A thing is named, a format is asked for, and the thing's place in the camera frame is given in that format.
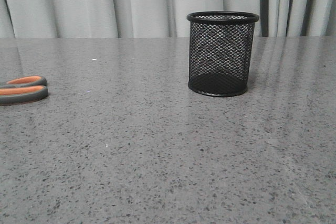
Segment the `metal mesh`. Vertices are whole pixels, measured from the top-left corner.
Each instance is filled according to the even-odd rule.
[[[202,19],[244,19],[209,15]],[[247,88],[254,23],[213,25],[191,22],[189,87],[199,93],[233,96]]]

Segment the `white curtain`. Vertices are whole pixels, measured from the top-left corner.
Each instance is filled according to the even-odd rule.
[[[204,10],[257,13],[256,36],[336,35],[336,0],[0,0],[0,37],[187,37]]]

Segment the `gray speckled countertop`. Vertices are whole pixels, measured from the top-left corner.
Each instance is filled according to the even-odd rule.
[[[0,223],[336,223],[336,37],[255,38],[249,90],[187,87],[188,39],[1,39]]]

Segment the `scissors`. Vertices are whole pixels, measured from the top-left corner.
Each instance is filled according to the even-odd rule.
[[[13,105],[41,100],[49,95],[43,76],[26,76],[0,83],[0,105]]]

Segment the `black mesh pen holder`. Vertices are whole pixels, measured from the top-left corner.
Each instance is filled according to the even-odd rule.
[[[247,90],[254,23],[259,16],[241,12],[199,12],[187,16],[190,26],[191,90],[232,97]]]

